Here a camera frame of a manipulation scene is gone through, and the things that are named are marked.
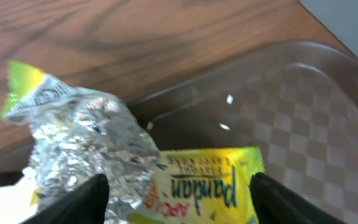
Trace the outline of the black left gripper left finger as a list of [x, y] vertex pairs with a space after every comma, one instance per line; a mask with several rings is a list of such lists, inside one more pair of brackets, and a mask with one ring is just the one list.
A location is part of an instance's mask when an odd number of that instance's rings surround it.
[[103, 224], [109, 184], [97, 174], [22, 224]]

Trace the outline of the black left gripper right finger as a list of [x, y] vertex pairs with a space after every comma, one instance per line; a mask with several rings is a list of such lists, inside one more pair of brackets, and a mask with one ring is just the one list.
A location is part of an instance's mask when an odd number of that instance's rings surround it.
[[249, 188], [260, 224], [345, 224], [262, 172]]

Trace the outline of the foil snack wrapper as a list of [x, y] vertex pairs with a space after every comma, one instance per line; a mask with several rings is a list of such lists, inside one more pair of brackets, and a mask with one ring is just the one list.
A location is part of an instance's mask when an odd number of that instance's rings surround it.
[[108, 181], [104, 223], [257, 223], [252, 175], [260, 149], [161, 151], [116, 96], [72, 87], [11, 61], [2, 119], [28, 125], [34, 148], [23, 176], [38, 210], [102, 174]]

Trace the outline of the white napkin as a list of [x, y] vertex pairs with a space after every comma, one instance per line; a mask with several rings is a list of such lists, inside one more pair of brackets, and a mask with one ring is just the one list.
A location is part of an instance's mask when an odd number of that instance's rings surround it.
[[35, 215], [39, 203], [35, 193], [32, 168], [0, 173], [0, 223], [21, 223]]

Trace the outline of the brown serving tray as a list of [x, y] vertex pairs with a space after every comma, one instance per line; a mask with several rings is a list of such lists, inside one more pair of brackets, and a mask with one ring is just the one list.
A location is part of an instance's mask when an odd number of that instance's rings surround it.
[[255, 146], [262, 173], [358, 223], [358, 59], [342, 50], [269, 45], [129, 108], [161, 151]]

